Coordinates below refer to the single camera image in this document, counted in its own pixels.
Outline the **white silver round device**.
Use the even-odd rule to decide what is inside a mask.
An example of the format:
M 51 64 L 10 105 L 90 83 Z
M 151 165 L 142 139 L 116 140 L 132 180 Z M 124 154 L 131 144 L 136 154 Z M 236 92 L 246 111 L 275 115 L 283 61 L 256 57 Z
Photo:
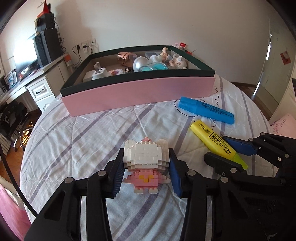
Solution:
M 139 69 L 143 66 L 149 64 L 149 60 L 146 57 L 139 56 L 133 61 L 133 71 L 138 72 Z

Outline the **white charger plug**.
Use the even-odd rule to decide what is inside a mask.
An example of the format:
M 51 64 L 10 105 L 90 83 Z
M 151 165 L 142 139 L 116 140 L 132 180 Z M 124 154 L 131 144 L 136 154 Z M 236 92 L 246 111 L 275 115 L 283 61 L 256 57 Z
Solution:
M 92 80 L 97 80 L 104 77 L 109 77 L 111 74 L 106 70 L 106 68 L 101 67 L 100 62 L 94 64 L 94 72 L 92 74 Z

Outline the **blue highlighter marker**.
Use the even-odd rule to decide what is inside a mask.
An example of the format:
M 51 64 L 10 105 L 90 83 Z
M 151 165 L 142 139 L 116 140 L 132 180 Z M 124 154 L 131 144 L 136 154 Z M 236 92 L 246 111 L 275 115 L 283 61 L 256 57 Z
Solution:
M 199 100 L 182 96 L 179 101 L 179 108 L 195 115 L 201 115 L 230 125 L 235 122 L 234 114 Z

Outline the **white pink brick figure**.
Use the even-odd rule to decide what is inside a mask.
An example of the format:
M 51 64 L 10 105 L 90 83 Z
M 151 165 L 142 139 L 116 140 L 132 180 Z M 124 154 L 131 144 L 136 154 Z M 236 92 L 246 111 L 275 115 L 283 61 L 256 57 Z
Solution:
M 129 175 L 122 181 L 132 184 L 134 193 L 157 194 L 160 185 L 171 182 L 165 174 L 170 166 L 169 146 L 165 139 L 153 141 L 144 137 L 139 142 L 125 141 L 123 165 Z

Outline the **white desk with drawers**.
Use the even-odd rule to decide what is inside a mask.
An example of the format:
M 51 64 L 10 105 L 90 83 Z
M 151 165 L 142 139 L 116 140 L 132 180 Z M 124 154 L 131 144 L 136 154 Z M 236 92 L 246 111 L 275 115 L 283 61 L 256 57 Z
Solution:
M 69 54 L 57 58 L 37 72 L 18 82 L 12 89 L 1 96 L 1 104 L 11 103 L 24 93 L 29 93 L 43 112 L 60 94 L 60 89 L 70 77 L 69 68 L 72 60 Z

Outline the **wall power socket strip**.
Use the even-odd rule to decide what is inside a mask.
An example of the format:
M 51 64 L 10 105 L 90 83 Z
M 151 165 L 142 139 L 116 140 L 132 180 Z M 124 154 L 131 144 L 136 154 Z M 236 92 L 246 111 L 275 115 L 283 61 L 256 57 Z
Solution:
M 92 38 L 92 39 L 86 40 L 85 42 L 80 43 L 79 46 L 80 46 L 80 50 L 83 53 L 90 53 L 90 54 L 94 53 L 95 46 L 96 46 L 96 39 Z

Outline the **black speaker with red card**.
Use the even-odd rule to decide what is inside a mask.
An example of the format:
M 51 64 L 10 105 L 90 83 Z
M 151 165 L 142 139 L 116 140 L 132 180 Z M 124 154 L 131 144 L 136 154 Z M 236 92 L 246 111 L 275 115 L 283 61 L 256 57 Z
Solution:
M 43 10 L 37 15 L 34 23 L 37 33 L 55 28 L 54 14 L 51 12 L 51 4 L 47 4 L 47 1 L 44 1 Z

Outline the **pink storage box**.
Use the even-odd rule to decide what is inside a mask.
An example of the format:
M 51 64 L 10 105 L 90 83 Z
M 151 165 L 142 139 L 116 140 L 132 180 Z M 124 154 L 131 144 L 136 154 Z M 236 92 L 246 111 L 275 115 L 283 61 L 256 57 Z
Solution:
M 169 54 L 182 56 L 187 69 L 129 72 L 83 82 L 99 62 L 109 70 L 121 68 L 117 56 L 132 52 L 138 56 L 162 51 L 162 45 L 134 46 L 89 55 L 62 86 L 62 101 L 71 116 L 123 108 L 152 102 L 208 97 L 212 94 L 215 70 L 192 55 L 168 46 Z

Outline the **black computer tower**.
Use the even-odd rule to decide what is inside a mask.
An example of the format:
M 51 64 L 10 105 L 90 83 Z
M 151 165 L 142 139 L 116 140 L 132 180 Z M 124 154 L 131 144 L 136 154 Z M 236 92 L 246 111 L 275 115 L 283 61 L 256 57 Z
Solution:
M 33 37 L 33 41 L 38 63 L 41 67 L 62 56 L 62 48 L 56 28 L 45 29 L 37 33 Z

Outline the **striped white bed quilt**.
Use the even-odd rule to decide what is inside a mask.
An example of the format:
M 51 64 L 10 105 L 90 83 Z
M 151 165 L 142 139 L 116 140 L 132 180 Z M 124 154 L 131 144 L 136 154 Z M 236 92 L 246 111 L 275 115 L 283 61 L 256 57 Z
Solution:
M 190 129 L 198 117 L 177 109 L 177 104 L 148 103 L 72 117 L 62 99 L 55 98 L 27 143 L 20 173 L 22 193 L 40 211 L 66 177 L 90 177 L 115 159 L 126 140 L 144 137 L 167 140 L 190 169 L 217 178 L 203 160 L 207 147 Z M 186 201 L 171 185 L 161 186 L 158 194 L 136 194 L 125 183 L 106 202 L 114 240 L 180 238 Z

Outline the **black computer monitor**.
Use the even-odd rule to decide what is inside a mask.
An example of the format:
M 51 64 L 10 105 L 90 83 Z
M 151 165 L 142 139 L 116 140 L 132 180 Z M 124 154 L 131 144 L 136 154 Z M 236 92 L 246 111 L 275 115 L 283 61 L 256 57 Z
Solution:
M 20 41 L 13 51 L 18 80 L 26 78 L 40 68 L 34 47 L 35 35 L 33 34 L 28 39 Z

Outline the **rose gold cylinder case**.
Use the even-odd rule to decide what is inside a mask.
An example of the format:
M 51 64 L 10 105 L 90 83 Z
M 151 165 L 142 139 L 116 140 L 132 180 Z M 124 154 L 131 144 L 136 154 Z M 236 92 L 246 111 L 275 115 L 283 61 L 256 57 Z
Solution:
M 132 52 L 119 52 L 118 55 L 116 56 L 116 59 L 119 64 L 126 67 L 132 67 L 137 57 L 138 56 Z

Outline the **black office chair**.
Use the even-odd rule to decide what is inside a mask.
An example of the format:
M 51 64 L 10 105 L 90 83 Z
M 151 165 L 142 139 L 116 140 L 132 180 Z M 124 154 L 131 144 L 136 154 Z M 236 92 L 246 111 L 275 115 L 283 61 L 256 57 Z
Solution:
M 18 150 L 16 144 L 20 141 L 20 148 L 25 150 L 23 144 L 24 125 L 28 120 L 28 110 L 22 102 L 12 101 L 1 106 L 1 147 L 5 155 L 11 146 Z

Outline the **pastel doll figurine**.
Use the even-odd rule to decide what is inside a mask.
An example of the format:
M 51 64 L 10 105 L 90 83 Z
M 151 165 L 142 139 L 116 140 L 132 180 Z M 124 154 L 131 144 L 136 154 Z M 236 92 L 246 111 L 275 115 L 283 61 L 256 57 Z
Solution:
M 181 55 L 169 55 L 168 48 L 163 47 L 160 55 L 162 57 L 163 63 L 165 63 L 169 69 L 187 69 L 186 60 Z

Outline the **teal brush in clear case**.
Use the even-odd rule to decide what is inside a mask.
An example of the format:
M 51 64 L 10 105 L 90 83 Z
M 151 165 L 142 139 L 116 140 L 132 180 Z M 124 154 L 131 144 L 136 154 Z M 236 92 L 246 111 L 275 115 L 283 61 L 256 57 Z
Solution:
M 138 69 L 139 72 L 154 71 L 154 70 L 168 70 L 168 67 L 164 63 L 154 62 L 154 63 L 149 63 L 147 65 L 141 66 Z

